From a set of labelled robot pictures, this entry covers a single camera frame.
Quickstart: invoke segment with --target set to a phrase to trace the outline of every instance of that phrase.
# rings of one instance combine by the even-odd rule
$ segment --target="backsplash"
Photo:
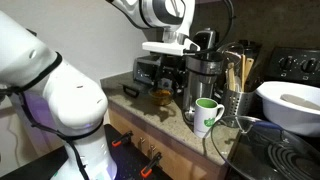
[[[233,0],[235,24],[226,42],[247,39],[262,43],[258,59],[268,59],[275,46],[320,48],[320,1]],[[226,32],[227,9],[222,1],[196,5],[192,38],[210,27]]]

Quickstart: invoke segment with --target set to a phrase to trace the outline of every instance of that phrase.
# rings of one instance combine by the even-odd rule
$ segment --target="mug handle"
[[[222,117],[222,115],[224,113],[224,106],[222,104],[218,104],[217,109],[218,109],[219,113],[217,114],[215,121],[218,121]]]

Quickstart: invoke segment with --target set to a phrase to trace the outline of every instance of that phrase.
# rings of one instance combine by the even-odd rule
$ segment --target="stove knob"
[[[317,65],[318,65],[318,61],[316,61],[315,59],[310,59],[308,61],[304,61],[301,64],[301,70],[305,73],[312,73],[315,72],[317,70]]]
[[[292,64],[293,64],[292,57],[287,57],[280,60],[280,68],[282,70],[290,70]]]

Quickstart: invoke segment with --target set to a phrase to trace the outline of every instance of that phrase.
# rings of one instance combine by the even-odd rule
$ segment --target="orange handle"
[[[118,141],[116,143],[114,143],[114,141],[112,141],[111,144],[112,144],[113,147],[118,147],[121,144],[121,141]]]
[[[144,173],[144,171],[146,170],[146,168],[147,168],[147,166],[144,167],[144,168],[141,170],[141,172],[140,172],[140,173],[141,173],[141,176],[142,176],[143,178],[147,178],[147,177],[151,174],[151,172],[152,172],[152,169],[150,168],[148,172]]]

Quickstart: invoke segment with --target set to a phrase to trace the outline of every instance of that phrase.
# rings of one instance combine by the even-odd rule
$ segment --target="white mug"
[[[209,98],[199,98],[195,104],[193,132],[200,138],[207,138],[211,126],[222,117],[224,106]]]

